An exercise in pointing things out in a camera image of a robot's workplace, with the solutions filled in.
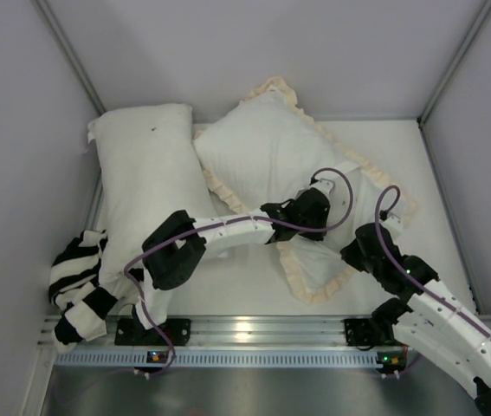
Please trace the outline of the aluminium mounting rail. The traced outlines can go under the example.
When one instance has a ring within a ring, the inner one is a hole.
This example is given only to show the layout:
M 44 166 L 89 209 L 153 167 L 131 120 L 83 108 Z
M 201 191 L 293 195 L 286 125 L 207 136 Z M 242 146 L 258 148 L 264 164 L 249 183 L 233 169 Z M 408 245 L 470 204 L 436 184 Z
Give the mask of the aluminium mounting rail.
M 114 344 L 117 321 L 108 316 L 107 334 L 79 347 L 132 347 Z M 479 316 L 491 329 L 491 315 Z M 185 348 L 341 348 L 346 345 L 344 320 L 370 318 L 343 315 L 176 315 L 191 320 L 191 337 Z M 38 347 L 53 347 L 52 330 L 60 316 L 48 316 L 38 338 Z

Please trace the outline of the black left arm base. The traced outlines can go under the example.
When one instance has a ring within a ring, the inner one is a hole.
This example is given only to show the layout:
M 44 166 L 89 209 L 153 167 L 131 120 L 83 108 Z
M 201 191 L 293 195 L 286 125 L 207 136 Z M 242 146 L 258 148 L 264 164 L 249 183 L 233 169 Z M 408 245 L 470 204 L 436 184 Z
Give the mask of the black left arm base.
M 169 318 L 159 326 L 175 347 L 186 346 L 191 337 L 191 320 Z M 117 321 L 114 344 L 117 346 L 167 346 L 167 341 L 154 328 L 144 329 L 133 317 L 121 317 Z

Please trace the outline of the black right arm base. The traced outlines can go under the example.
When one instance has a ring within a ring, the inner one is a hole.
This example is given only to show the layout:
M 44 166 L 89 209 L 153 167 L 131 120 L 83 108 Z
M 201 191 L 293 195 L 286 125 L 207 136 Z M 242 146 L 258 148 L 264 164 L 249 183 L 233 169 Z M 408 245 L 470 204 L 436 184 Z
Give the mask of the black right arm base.
M 374 318 L 348 318 L 344 320 L 346 345 L 367 351 L 375 347 L 396 347 L 390 323 Z

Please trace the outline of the aluminium frame post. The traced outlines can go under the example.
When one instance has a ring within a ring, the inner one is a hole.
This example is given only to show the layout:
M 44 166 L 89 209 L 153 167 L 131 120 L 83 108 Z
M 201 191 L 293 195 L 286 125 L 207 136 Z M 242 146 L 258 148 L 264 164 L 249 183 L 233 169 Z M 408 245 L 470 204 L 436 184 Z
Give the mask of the aluminium frame post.
M 83 92 L 89 99 L 94 111 L 98 115 L 103 115 L 106 108 L 97 93 L 93 82 L 86 71 L 80 57 L 78 56 L 75 47 L 68 38 L 66 30 L 62 27 L 61 21 L 56 16 L 49 1 L 32 0 L 32 5 L 36 9 L 45 27 L 54 38 L 59 50 L 61 51 L 65 61 L 74 73 L 75 78 L 79 82 Z
M 423 106 L 423 110 L 417 117 L 417 124 L 420 129 L 425 127 L 430 116 L 436 110 L 436 107 L 449 87 L 449 84 L 453 81 L 455 74 L 464 63 L 471 49 L 475 46 L 477 38 L 490 18 L 491 0 L 486 0 L 482 3 L 475 18 L 468 26 L 468 29 L 456 47 L 454 54 L 441 74 L 437 84 L 431 90 L 430 97 Z

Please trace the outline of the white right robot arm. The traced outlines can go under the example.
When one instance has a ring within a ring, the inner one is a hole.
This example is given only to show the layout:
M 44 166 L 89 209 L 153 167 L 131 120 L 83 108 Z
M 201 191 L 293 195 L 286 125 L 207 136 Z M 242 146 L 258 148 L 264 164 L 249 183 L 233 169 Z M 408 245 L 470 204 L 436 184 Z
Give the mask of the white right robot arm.
M 422 258 L 402 254 L 380 224 L 360 226 L 340 255 L 391 296 L 364 324 L 346 321 L 349 343 L 415 349 L 462 386 L 481 414 L 491 415 L 491 329 Z

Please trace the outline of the right aluminium frame post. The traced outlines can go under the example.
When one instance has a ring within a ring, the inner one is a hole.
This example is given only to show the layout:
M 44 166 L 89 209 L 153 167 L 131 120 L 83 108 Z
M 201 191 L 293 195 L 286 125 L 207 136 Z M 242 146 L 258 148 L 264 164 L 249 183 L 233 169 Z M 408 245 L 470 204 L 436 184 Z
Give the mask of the right aluminium frame post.
M 425 127 L 430 116 L 436 110 L 436 107 L 449 87 L 449 84 L 453 81 L 455 74 L 464 63 L 471 49 L 475 46 L 477 38 L 490 18 L 491 0 L 486 0 L 482 3 L 475 18 L 468 26 L 468 29 L 456 47 L 454 54 L 441 74 L 437 84 L 431 90 L 430 97 L 423 106 L 423 110 L 417 117 L 417 124 L 420 129 Z

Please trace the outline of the black and white striped pillowcase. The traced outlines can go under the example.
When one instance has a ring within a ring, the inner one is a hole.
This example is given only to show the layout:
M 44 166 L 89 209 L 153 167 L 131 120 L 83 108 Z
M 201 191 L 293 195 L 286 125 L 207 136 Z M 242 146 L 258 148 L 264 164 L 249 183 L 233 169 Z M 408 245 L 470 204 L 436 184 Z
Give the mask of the black and white striped pillowcase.
M 126 278 L 100 283 L 107 234 L 84 230 L 59 254 L 51 267 L 48 300 L 61 311 L 51 339 L 60 354 L 83 341 L 107 334 L 106 318 L 117 306 L 136 299 L 137 290 Z

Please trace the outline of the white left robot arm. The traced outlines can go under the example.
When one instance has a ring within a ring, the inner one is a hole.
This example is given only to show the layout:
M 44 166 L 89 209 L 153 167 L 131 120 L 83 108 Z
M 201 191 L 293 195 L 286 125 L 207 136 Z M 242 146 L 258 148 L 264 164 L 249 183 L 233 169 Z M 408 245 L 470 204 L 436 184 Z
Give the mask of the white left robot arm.
M 327 179 L 315 181 L 295 198 L 242 215 L 193 218 L 185 210 L 173 212 L 142 243 L 136 259 L 144 266 L 144 286 L 135 320 L 145 330 L 160 324 L 164 319 L 154 317 L 159 302 L 152 296 L 187 283 L 203 260 L 241 245 L 287 242 L 298 234 L 323 238 L 332 188 Z

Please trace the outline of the left aluminium frame post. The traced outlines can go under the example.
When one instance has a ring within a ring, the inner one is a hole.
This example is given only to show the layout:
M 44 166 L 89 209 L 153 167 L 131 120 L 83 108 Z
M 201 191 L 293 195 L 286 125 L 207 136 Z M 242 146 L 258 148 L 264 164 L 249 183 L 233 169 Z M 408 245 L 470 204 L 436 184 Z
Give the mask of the left aluminium frame post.
M 49 1 L 32 0 L 32 5 L 36 9 L 45 27 L 54 38 L 59 50 L 61 51 L 65 61 L 74 73 L 75 78 L 79 82 L 83 92 L 89 99 L 94 111 L 98 115 L 103 115 L 106 108 L 97 93 L 93 82 L 86 71 L 80 57 L 78 56 L 75 47 L 68 38 L 66 30 L 62 27 L 61 21 L 56 16 Z

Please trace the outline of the bare white pillow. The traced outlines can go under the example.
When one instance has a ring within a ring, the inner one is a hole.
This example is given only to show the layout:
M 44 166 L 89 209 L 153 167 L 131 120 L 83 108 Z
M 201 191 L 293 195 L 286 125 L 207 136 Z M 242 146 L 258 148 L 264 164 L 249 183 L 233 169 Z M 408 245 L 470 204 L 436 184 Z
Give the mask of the bare white pillow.
M 101 283 L 123 280 L 123 268 L 174 211 L 217 215 L 192 145 L 189 105 L 113 110 L 89 123 L 88 138 L 99 156 L 108 237 Z

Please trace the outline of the grey pillowcase with cream frill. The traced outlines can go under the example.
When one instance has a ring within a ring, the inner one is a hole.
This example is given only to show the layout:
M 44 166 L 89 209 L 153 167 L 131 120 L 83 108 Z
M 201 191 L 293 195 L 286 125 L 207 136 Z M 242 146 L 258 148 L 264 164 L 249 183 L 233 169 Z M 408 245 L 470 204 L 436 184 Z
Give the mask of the grey pillowcase with cream frill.
M 296 196 L 312 176 L 330 179 L 332 229 L 319 241 L 296 236 L 276 247 L 293 296 L 305 304 L 329 301 L 352 278 L 355 270 L 339 252 L 359 226 L 373 222 L 391 177 L 306 115 L 282 78 L 251 92 L 194 146 L 207 186 L 238 214 Z

